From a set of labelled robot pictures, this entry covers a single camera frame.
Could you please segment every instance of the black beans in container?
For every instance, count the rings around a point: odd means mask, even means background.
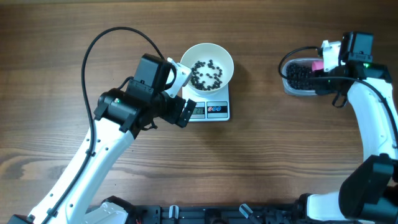
[[[222,81],[219,78],[221,78],[223,70],[212,59],[206,62],[197,61],[191,69],[192,77],[190,81],[197,90],[210,91],[221,88]],[[214,84],[205,86],[206,82],[214,82]]]
[[[311,77],[311,67],[291,63],[286,68],[286,76],[293,80],[287,80],[287,83],[296,90],[313,90],[313,83],[305,80]]]

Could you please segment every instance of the digital kitchen scale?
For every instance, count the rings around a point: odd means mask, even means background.
[[[199,95],[187,85],[182,88],[182,98],[197,103],[189,122],[227,121],[230,118],[228,85],[209,95]]]

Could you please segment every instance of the white bowl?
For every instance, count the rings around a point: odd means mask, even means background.
[[[213,60],[214,67],[220,67],[220,69],[222,69],[223,74],[219,78],[222,81],[222,84],[218,89],[204,91],[196,89],[191,84],[191,82],[189,82],[187,86],[189,86],[193,91],[195,91],[199,95],[212,94],[222,89],[228,84],[234,73],[234,62],[230,54],[219,45],[211,43],[197,44],[188,49],[181,58],[181,64],[189,68],[193,68],[195,66],[195,63],[197,63],[198,61],[206,62],[204,67],[198,69],[198,72],[203,74],[203,76],[200,77],[200,80],[204,80],[205,82],[209,81],[209,84],[205,83],[205,86],[207,86],[213,84],[214,78],[213,79],[208,78],[206,76],[206,73],[209,73],[210,76],[212,76],[212,74],[219,72],[217,69],[213,70],[212,68],[209,68],[207,66],[209,60]]]

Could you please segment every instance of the clear plastic container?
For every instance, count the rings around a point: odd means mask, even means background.
[[[289,60],[288,62],[285,63],[283,69],[282,69],[282,74],[286,75],[286,69],[287,66],[291,63],[296,63],[299,65],[304,65],[312,68],[312,62],[317,62],[317,61],[322,61],[322,59],[319,58],[297,58],[297,59],[292,59]],[[316,96],[317,94],[315,93],[315,90],[296,90],[292,88],[288,83],[285,78],[282,78],[282,82],[284,83],[284,88],[285,88],[285,93],[288,95],[292,96]]]

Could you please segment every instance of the wooden table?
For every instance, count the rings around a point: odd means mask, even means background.
[[[60,177],[88,129],[81,61],[103,30],[146,33],[166,57],[191,46],[223,46],[235,62],[232,118],[185,129],[157,119],[115,163],[93,204],[111,195],[133,204],[238,205],[292,202],[338,190],[362,161],[351,106],[332,96],[284,93],[277,73],[289,51],[341,40],[345,31],[375,35],[374,61],[398,72],[394,1],[160,1],[0,7],[0,222],[28,214]],[[90,54],[91,107],[134,75],[139,36],[118,31]],[[315,57],[315,52],[299,55]]]

